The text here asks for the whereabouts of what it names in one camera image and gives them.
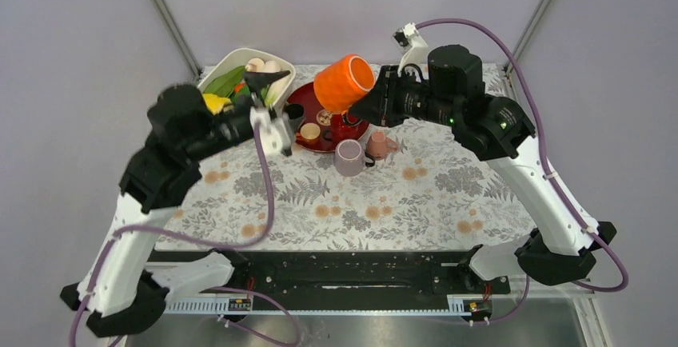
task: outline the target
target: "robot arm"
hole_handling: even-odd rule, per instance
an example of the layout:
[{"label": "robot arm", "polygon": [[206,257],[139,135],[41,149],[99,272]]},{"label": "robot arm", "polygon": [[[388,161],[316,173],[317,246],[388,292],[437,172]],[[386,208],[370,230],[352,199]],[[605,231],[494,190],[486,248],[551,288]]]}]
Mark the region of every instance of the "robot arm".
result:
[{"label": "robot arm", "polygon": [[609,222],[588,215],[561,182],[565,195],[588,228],[567,210],[540,165],[539,138],[523,109],[510,98],[485,94],[482,61],[459,45],[442,46],[428,56],[429,79],[403,69],[418,68],[427,46],[413,24],[393,37],[405,50],[399,66],[382,66],[377,83],[349,112],[384,127],[415,118],[447,126],[454,141],[487,162],[511,187],[536,223],[529,235],[500,245],[480,245],[465,265],[482,281],[526,273],[545,285],[588,275],[599,248],[591,233],[609,243],[616,234]]},{"label": "robot arm", "polygon": [[[201,160],[238,146],[259,130],[265,154],[289,156],[293,132],[287,117],[264,107],[261,88],[288,75],[245,73],[252,99],[228,106],[219,114],[207,109],[200,90],[191,85],[164,90],[150,108],[152,131],[144,147],[127,165],[113,222],[97,260],[106,259],[90,284],[95,265],[79,283],[62,290],[62,300],[77,309],[88,297],[88,327],[98,337],[140,333],[148,329],[167,305],[210,287],[224,285],[233,274],[229,260],[211,253],[198,261],[160,273],[148,273],[144,265],[159,235],[131,231],[130,225],[162,229],[201,179]],[[115,243],[110,240],[118,238]]]}]

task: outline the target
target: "floral tablecloth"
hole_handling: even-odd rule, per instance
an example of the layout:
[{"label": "floral tablecloth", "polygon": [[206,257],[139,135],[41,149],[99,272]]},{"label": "floral tablecloth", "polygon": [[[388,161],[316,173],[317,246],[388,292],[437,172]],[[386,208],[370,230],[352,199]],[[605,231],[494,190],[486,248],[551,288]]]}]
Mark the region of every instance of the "floral tablecloth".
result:
[{"label": "floral tablecloth", "polygon": [[[323,68],[297,66],[293,89]],[[505,94],[496,65],[484,65],[483,76],[489,93]],[[409,119],[385,131],[400,149],[353,178],[334,170],[332,154],[296,145],[292,157],[269,158],[275,225],[253,249],[468,249],[534,227],[504,181],[455,143],[449,129]],[[230,243],[261,233],[266,192],[254,143],[205,160],[201,171],[203,179],[166,228]],[[156,249],[199,247],[161,237]]]}]

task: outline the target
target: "round red plate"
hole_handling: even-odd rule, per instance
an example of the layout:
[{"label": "round red plate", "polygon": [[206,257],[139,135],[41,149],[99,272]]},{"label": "round red plate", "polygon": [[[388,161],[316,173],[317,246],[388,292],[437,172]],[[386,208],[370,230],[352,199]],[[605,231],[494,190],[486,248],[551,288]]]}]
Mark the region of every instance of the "round red plate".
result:
[{"label": "round red plate", "polygon": [[[332,113],[328,110],[325,110],[320,105],[320,102],[317,101],[316,93],[313,90],[313,82],[306,83],[302,87],[294,90],[294,92],[287,98],[288,103],[298,103],[304,106],[304,116],[306,120],[304,123],[315,123],[320,126],[321,132],[329,130],[329,121],[332,118]],[[362,121],[358,124],[358,131],[356,132],[355,138],[360,139],[367,128],[369,127],[369,122]],[[301,140],[297,140],[297,144],[307,150],[314,151],[317,153],[332,153],[334,148],[337,147],[337,143],[332,143],[326,141],[322,135],[318,142],[310,145]]]}]

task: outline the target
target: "mug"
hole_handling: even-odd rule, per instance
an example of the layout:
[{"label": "mug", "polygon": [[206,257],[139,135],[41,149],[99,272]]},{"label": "mug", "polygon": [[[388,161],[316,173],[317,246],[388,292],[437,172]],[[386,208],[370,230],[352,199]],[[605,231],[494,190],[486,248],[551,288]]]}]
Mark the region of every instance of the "mug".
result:
[{"label": "mug", "polygon": [[367,154],[372,155],[375,159],[386,159],[389,153],[398,151],[398,143],[386,136],[384,131],[375,131],[369,136],[367,141]]},{"label": "mug", "polygon": [[302,141],[313,145],[320,139],[320,126],[315,123],[306,123],[299,129],[298,137]]},{"label": "mug", "polygon": [[365,59],[350,54],[318,73],[313,91],[325,110],[341,114],[362,99],[375,82],[374,72]]},{"label": "mug", "polygon": [[291,103],[283,107],[282,112],[287,114],[287,120],[289,126],[292,127],[292,130],[296,133],[301,125],[304,124],[306,117],[304,116],[304,106],[298,103]]},{"label": "mug", "polygon": [[357,139],[360,136],[361,120],[348,114],[334,114],[329,119],[329,130],[322,133],[327,142],[337,144],[345,139]]},{"label": "mug", "polygon": [[345,177],[355,177],[365,167],[373,167],[374,163],[374,158],[365,154],[360,142],[355,139],[341,141],[334,151],[334,168]]}]

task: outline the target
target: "red mug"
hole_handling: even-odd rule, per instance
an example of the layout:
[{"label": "red mug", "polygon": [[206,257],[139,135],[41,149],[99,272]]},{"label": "red mug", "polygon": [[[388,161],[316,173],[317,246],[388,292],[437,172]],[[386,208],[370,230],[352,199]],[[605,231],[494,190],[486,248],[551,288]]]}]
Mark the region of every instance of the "red mug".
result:
[{"label": "red mug", "polygon": [[338,144],[346,139],[358,139],[361,120],[348,114],[334,114],[329,120],[329,130],[322,133],[327,142]]}]

